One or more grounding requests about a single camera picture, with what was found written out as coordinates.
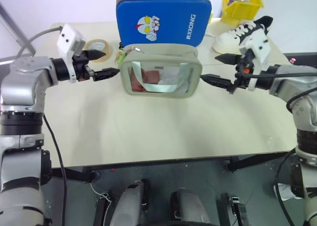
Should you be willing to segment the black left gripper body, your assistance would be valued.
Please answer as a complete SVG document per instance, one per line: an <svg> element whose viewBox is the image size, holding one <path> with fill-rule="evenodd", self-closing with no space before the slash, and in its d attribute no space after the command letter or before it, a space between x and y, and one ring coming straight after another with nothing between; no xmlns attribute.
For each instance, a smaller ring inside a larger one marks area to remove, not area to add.
<svg viewBox="0 0 317 226"><path fill-rule="evenodd" d="M94 51L82 51L79 56L74 55L72 57L73 67L76 73L77 81L85 81L92 78L95 80L95 73L88 67L88 63L91 60L95 60Z"/></svg>

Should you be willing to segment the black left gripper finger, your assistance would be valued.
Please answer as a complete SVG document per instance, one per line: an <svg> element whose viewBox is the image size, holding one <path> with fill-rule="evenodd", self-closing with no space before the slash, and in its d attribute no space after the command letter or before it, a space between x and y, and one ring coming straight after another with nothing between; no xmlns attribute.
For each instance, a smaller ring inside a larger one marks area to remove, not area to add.
<svg viewBox="0 0 317 226"><path fill-rule="evenodd" d="M120 70L118 68L113 68L113 67L104 68L100 71L94 72L93 80L101 81L101 80L109 79L116 76L119 72Z"/></svg>
<svg viewBox="0 0 317 226"><path fill-rule="evenodd" d="M83 51L84 56L87 58L87 60L97 60L104 56L106 56L106 53L99 51L99 50L84 50Z"/></svg>

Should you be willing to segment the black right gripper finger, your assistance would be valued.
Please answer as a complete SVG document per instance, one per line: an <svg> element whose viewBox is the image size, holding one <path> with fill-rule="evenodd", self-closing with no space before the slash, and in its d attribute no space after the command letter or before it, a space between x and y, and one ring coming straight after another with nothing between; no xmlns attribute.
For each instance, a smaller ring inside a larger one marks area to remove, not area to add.
<svg viewBox="0 0 317 226"><path fill-rule="evenodd" d="M233 94L235 92L235 87L231 80L221 78L218 75L213 74L203 74L201 75L201 79L208 83L209 85L212 85L217 88L225 89L230 94Z"/></svg>
<svg viewBox="0 0 317 226"><path fill-rule="evenodd" d="M228 65L237 65L240 58L241 55L236 54L221 54L215 57L216 60Z"/></svg>

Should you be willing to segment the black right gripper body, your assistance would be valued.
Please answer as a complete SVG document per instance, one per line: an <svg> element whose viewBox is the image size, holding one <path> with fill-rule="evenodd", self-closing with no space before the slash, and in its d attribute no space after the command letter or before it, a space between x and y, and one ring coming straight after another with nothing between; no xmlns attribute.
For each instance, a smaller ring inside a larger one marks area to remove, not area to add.
<svg viewBox="0 0 317 226"><path fill-rule="evenodd" d="M239 59L236 65L235 81L237 87L246 89L249 85L254 71L253 59L255 55L251 49L248 49Z"/></svg>

